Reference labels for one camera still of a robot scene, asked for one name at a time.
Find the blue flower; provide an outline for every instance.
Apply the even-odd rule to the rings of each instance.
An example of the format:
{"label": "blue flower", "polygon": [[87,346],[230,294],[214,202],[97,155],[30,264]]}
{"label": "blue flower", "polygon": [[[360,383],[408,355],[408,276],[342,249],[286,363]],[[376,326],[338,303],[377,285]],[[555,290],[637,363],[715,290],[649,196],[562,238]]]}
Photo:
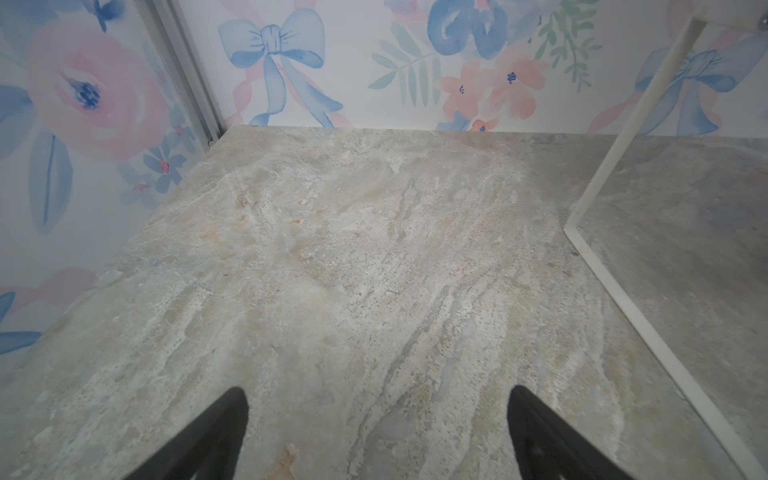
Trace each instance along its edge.
{"label": "blue flower", "polygon": [[187,158],[184,155],[174,155],[171,158],[167,158],[170,154],[167,135],[163,138],[161,148],[152,147],[149,151],[154,156],[144,155],[144,165],[147,165],[152,171],[162,174],[157,179],[154,189],[159,194],[164,194],[168,192],[171,180],[173,180],[176,185],[181,182],[181,174],[179,174],[177,169],[184,165]]}
{"label": "blue flower", "polygon": [[179,143],[184,142],[186,149],[193,154],[195,152],[194,134],[192,129],[187,126],[187,119],[178,105],[170,111],[170,125],[174,129],[167,136],[170,147],[176,148],[179,146]]}
{"label": "blue flower", "polygon": [[437,0],[429,11],[427,34],[440,55],[463,51],[472,35],[480,56],[490,60],[507,43],[507,14],[494,1],[478,10],[475,0]]}
{"label": "blue flower", "polygon": [[538,27],[541,17],[549,14],[560,4],[560,0],[496,0],[507,14],[507,43],[528,40]]}
{"label": "blue flower", "polygon": [[140,175],[129,163],[118,164],[118,172],[129,185],[128,188],[120,192],[121,204],[133,205],[136,200],[139,200],[150,210],[157,206],[157,201],[155,201],[151,191],[155,188],[156,183],[150,174]]}
{"label": "blue flower", "polygon": [[96,17],[102,31],[107,31],[107,20],[116,20],[125,13],[125,0],[111,0],[101,4],[101,0],[82,0],[88,13]]}
{"label": "blue flower", "polygon": [[464,115],[460,114],[457,110],[453,114],[453,121],[441,121],[437,124],[437,128],[435,130],[464,131],[469,126],[469,122],[470,120],[464,118]]}
{"label": "blue flower", "polygon": [[[0,295],[0,322],[3,321],[16,299],[16,292]],[[42,336],[40,332],[3,332],[0,333],[0,355],[33,345]]]}

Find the stone vein pattern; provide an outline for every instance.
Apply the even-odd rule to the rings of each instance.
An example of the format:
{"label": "stone vein pattern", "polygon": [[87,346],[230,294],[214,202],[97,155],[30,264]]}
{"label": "stone vein pattern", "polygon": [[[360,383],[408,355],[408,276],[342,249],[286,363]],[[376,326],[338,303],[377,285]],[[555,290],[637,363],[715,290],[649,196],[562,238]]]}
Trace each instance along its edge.
{"label": "stone vein pattern", "polygon": [[237,478],[518,478],[522,383],[636,478],[739,478],[561,232],[610,142],[232,128],[3,379],[0,473],[121,478],[239,385]]}

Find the green leaf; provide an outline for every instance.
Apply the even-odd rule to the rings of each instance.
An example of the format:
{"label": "green leaf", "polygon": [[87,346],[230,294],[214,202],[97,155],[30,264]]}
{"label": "green leaf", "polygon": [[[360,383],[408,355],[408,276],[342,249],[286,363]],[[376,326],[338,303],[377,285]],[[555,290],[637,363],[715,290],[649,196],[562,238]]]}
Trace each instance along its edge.
{"label": "green leaf", "polygon": [[402,53],[402,50],[397,48],[395,45],[392,45],[387,40],[379,40],[379,45],[381,46],[382,50],[390,54],[391,56],[397,58],[400,61],[409,62],[411,61],[411,58]]}
{"label": "green leaf", "polygon": [[538,50],[536,51],[536,56],[534,56],[533,59],[540,60],[541,57],[544,56],[544,52],[546,49],[547,49],[547,42],[545,41],[544,43],[541,44],[541,47],[538,48]]}
{"label": "green leaf", "polygon": [[442,94],[442,91],[438,88],[438,82],[441,78],[440,57],[435,55],[432,57],[432,96],[435,98],[435,105],[440,101],[440,95]]}
{"label": "green leaf", "polygon": [[578,15],[581,13],[581,10],[576,5],[573,5],[569,2],[562,2],[563,10],[565,10],[565,13],[569,15]]}
{"label": "green leaf", "polygon": [[416,37],[416,40],[420,41],[428,48],[432,48],[432,42],[429,40],[429,35],[427,35],[426,23],[412,23],[408,25],[408,30],[413,33],[413,36]]}
{"label": "green leaf", "polygon": [[586,12],[582,12],[574,17],[574,20],[586,20],[587,18],[591,18],[594,16],[595,13],[598,11],[595,9],[587,10]]}
{"label": "green leaf", "polygon": [[422,103],[426,107],[429,103],[429,75],[427,75],[427,62],[423,58],[419,62],[419,83],[422,84]]}
{"label": "green leaf", "polygon": [[554,19],[558,22],[558,28],[565,33],[568,31],[568,27],[565,25],[565,13],[554,13]]}
{"label": "green leaf", "polygon": [[383,77],[375,80],[372,84],[368,85],[368,88],[372,88],[373,90],[381,90],[382,88],[392,83],[392,80],[395,79],[395,75],[397,75],[397,72],[391,71]]}
{"label": "green leaf", "polygon": [[411,35],[407,30],[403,28],[402,25],[392,22],[392,28],[390,30],[392,31],[392,35],[395,35],[397,43],[400,44],[400,48],[407,51],[414,57],[422,56],[422,51],[419,50],[419,47],[416,46],[416,42],[413,41]]}
{"label": "green leaf", "polygon": [[413,71],[413,65],[408,67],[408,90],[411,92],[411,101],[416,105],[416,72]]}
{"label": "green leaf", "polygon": [[402,70],[397,71],[397,81],[400,84],[400,103],[406,104],[406,74]]}
{"label": "green leaf", "polygon": [[376,60],[380,65],[383,65],[387,68],[391,68],[392,70],[397,70],[397,65],[395,65],[395,62],[392,60],[389,60],[384,55],[379,55],[377,53],[372,53],[371,57],[373,57],[374,60]]}

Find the small pink flower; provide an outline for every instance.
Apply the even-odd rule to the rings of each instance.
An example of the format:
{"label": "small pink flower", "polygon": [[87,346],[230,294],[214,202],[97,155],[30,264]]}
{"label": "small pink flower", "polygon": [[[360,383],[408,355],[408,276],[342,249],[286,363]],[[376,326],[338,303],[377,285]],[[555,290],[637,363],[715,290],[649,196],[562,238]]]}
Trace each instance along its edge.
{"label": "small pink flower", "polygon": [[494,89],[488,97],[487,112],[496,114],[503,106],[515,118],[528,118],[536,111],[534,90],[541,90],[542,74],[548,67],[543,61],[531,60],[524,48],[510,45],[496,58]]}
{"label": "small pink flower", "polygon": [[398,22],[426,23],[427,21],[427,12],[419,6],[419,0],[384,0],[384,6],[392,10]]}
{"label": "small pink flower", "polygon": [[474,118],[478,114],[478,102],[485,95],[485,89],[492,85],[490,70],[480,70],[480,59],[473,58],[462,67],[462,77],[443,77],[440,90],[448,94],[448,100],[442,110],[449,118],[458,110],[464,118]]}
{"label": "small pink flower", "polygon": [[469,131],[490,131],[493,130],[496,125],[498,125],[498,120],[496,119],[491,121],[475,120],[475,123],[472,124],[472,128],[470,128]]}

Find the watercolor rose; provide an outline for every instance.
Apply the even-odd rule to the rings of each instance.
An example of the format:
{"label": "watercolor rose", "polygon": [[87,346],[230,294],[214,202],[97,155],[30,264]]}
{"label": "watercolor rose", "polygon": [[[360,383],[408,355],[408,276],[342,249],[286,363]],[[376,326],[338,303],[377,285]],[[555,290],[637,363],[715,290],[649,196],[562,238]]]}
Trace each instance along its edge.
{"label": "watercolor rose", "polygon": [[168,106],[154,76],[104,32],[46,24],[28,49],[27,72],[35,112],[67,147],[125,161],[162,141]]}
{"label": "watercolor rose", "polygon": [[541,90],[548,65],[531,60],[525,48],[510,45],[496,58],[494,88],[488,97],[489,114],[506,107],[514,118],[528,118],[536,111],[532,90]]}

